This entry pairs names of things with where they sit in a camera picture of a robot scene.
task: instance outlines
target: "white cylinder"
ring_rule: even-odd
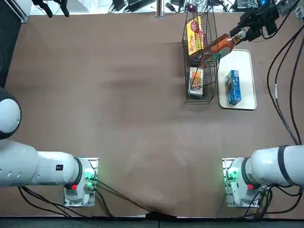
[[[19,126],[21,110],[13,99],[0,101],[0,132],[11,134]]]
[[[66,185],[79,173],[77,161],[63,152],[37,152],[11,140],[0,140],[0,186]]]
[[[288,185],[278,164],[279,147],[255,151],[246,165],[246,173],[259,184]],[[290,179],[304,186],[304,145],[287,146],[284,150],[284,164]]]
[[[75,158],[63,152],[38,151],[38,166],[30,185],[65,185],[78,176]]]
[[[33,178],[38,165],[35,148],[0,140],[0,186],[21,186]]]

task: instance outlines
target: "mounting plate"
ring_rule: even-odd
[[[257,190],[248,190],[241,173],[242,161],[244,158],[223,158],[223,173],[226,201],[228,207],[248,208],[254,196],[259,192]],[[251,208],[257,208],[259,196],[250,205]]]
[[[95,205],[95,186],[96,182],[88,178],[97,179],[98,158],[77,157],[83,168],[83,175],[76,190],[67,190],[65,192],[66,207],[92,207]]]

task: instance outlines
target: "metal wire rack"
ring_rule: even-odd
[[[213,6],[210,0],[193,0],[194,12],[187,12],[182,37],[185,68],[186,103],[209,104],[216,90],[220,54]],[[194,32],[195,39],[189,39],[187,25]],[[212,46],[212,52],[189,55],[189,47]]]

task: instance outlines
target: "brown tabletop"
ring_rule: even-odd
[[[219,36],[235,27],[241,14],[215,16]],[[266,74],[301,22],[292,14],[273,39],[237,46],[252,57],[257,108],[251,112],[223,110],[217,97],[210,105],[184,104],[184,20],[185,14],[157,19],[152,13],[31,16],[21,26],[6,85],[22,107],[13,139],[41,151],[99,157],[103,181],[143,205],[176,216],[215,216],[223,196],[223,157],[292,144],[267,94]],[[291,49],[278,81],[288,120],[289,83],[300,42]],[[301,133],[303,63],[302,58],[294,86]],[[63,201],[62,187],[33,189]],[[1,215],[50,215],[27,205],[17,188],[0,191]],[[104,195],[117,216],[145,213]],[[294,201],[275,191],[270,210],[286,209]],[[303,209],[301,203],[281,217],[303,219]],[[80,211],[104,215],[99,202]],[[224,206],[219,216],[243,213]]]

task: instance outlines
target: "bottle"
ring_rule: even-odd
[[[223,58],[224,56],[228,55],[232,51],[233,47],[243,38],[245,38],[245,36],[246,33],[243,29],[241,29],[233,37],[227,33],[224,33],[203,50],[202,61],[219,60],[217,59],[219,57],[218,55],[213,56],[211,54],[220,54],[220,58]]]

